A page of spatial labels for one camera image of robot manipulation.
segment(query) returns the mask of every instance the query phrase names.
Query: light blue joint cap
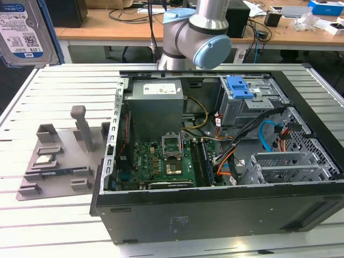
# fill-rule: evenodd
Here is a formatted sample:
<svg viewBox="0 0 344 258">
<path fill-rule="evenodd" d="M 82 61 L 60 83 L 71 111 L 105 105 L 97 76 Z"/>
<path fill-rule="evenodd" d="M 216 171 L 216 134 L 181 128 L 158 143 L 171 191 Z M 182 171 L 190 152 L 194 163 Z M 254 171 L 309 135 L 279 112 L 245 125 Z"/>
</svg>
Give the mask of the light blue joint cap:
<svg viewBox="0 0 344 258">
<path fill-rule="evenodd" d="M 196 12 L 195 9 L 191 8 L 175 8 L 167 10 L 163 15 L 162 23 L 172 23 L 179 20 L 189 19 Z"/>
<path fill-rule="evenodd" d="M 231 39 L 227 35 L 218 35 L 199 48 L 193 57 L 193 63 L 202 69 L 214 69 L 226 60 L 231 48 Z"/>
</svg>

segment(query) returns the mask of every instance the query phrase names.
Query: desk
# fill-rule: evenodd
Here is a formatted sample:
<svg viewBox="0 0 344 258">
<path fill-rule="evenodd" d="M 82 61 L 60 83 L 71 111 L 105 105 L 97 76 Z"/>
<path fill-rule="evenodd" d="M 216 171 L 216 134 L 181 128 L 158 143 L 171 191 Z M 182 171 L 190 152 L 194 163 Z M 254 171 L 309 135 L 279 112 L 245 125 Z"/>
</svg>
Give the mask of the desk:
<svg viewBox="0 0 344 258">
<path fill-rule="evenodd" d="M 91 195 L 17 201 L 16 192 L 37 142 L 39 124 L 53 123 L 57 130 L 75 127 L 70 117 L 73 105 L 85 105 L 90 126 L 109 121 L 119 71 L 137 68 L 137 64 L 63 64 L 34 69 L 27 78 L 0 116 L 0 257 L 261 257 L 257 250 L 262 249 L 275 253 L 269 258 L 325 258 L 344 253 L 344 210 L 303 233 L 116 247 L 100 218 L 88 214 Z M 140 64 L 140 69 L 156 67 Z M 309 95 L 309 99 L 320 99 L 317 107 L 338 106 L 333 98 L 343 103 L 313 69 L 299 64 L 227 64 L 219 69 L 283 71 L 294 85 L 302 81 L 331 93 L 316 98 Z"/>
<path fill-rule="evenodd" d="M 307 6 L 306 1 L 287 0 L 284 4 L 277 1 L 265 0 L 266 10 L 269 6 L 276 5 L 299 5 Z M 134 19 L 142 17 L 144 14 L 122 15 L 122 19 Z M 335 21 L 336 17 L 322 16 L 322 19 Z M 163 26 L 157 21 L 162 22 L 162 15 L 154 19 L 154 34 L 158 46 L 162 46 Z M 263 23 L 264 18 L 255 18 L 257 22 Z M 296 49 L 309 51 L 344 51 L 344 37 L 334 36 L 326 31 L 316 29 L 313 31 L 296 32 L 290 23 L 292 19 L 281 18 L 278 27 L 270 29 L 273 37 L 265 45 L 265 49 Z M 111 20 L 106 10 L 88 10 L 88 16 L 81 28 L 66 28 L 62 31 L 60 44 L 66 63 L 72 63 L 69 46 L 88 45 L 88 46 L 149 46 L 151 32 L 148 24 L 125 24 Z M 232 39 L 233 48 L 237 48 L 234 63 L 241 63 L 246 50 L 253 41 L 253 32 L 247 28 L 242 39 Z"/>
<path fill-rule="evenodd" d="M 60 39 L 62 33 L 64 32 L 64 30 L 65 30 L 66 28 L 56 27 L 56 28 L 54 28 L 54 29 L 55 29 L 56 36 L 58 36 L 58 39 Z"/>
</svg>

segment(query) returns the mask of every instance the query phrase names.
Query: slotted metal table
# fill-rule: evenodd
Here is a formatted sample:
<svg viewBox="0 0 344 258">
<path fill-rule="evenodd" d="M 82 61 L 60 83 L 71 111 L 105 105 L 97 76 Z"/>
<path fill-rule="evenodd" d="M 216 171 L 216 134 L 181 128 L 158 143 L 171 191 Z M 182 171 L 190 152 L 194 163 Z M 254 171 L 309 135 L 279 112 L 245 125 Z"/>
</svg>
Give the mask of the slotted metal table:
<svg viewBox="0 0 344 258">
<path fill-rule="evenodd" d="M 91 195 L 16 200 L 40 124 L 53 123 L 58 130 L 74 128 L 70 109 L 84 105 L 89 125 L 99 126 L 111 117 L 119 71 L 151 69 L 156 68 L 152 64 L 63 64 L 33 70 L 0 117 L 0 257 L 344 254 L 344 210 L 305 233 L 115 246 L 100 218 L 88 214 Z M 344 146 L 344 100 L 314 69 L 299 64 L 226 64 L 218 69 L 282 71 Z"/>
</svg>

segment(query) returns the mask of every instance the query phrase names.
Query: black speaker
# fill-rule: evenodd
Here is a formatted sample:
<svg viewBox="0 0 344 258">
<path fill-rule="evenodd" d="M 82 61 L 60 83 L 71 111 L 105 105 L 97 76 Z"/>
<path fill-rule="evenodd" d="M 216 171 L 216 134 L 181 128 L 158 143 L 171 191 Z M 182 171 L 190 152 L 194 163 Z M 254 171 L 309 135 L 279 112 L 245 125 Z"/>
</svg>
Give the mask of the black speaker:
<svg viewBox="0 0 344 258">
<path fill-rule="evenodd" d="M 281 13 L 268 12 L 264 20 L 265 26 L 277 27 L 278 23 L 280 22 L 281 16 Z"/>
<path fill-rule="evenodd" d="M 85 0 L 45 0 L 54 27 L 79 28 L 86 19 Z"/>
<path fill-rule="evenodd" d="M 227 35 L 230 38 L 242 38 L 245 33 L 250 9 L 242 0 L 230 0 L 226 20 L 228 21 Z"/>
</svg>

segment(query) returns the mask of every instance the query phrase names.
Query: blue box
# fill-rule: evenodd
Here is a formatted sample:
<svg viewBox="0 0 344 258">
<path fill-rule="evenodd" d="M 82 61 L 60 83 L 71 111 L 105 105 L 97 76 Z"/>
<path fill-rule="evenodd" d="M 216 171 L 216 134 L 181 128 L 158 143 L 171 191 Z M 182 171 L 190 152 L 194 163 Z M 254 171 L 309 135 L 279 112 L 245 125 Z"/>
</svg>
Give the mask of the blue box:
<svg viewBox="0 0 344 258">
<path fill-rule="evenodd" d="M 326 4 L 321 4 L 318 1 L 310 1 L 309 7 L 313 7 L 312 13 L 314 15 L 332 15 L 339 16 L 344 6 L 338 2 L 327 2 Z"/>
</svg>

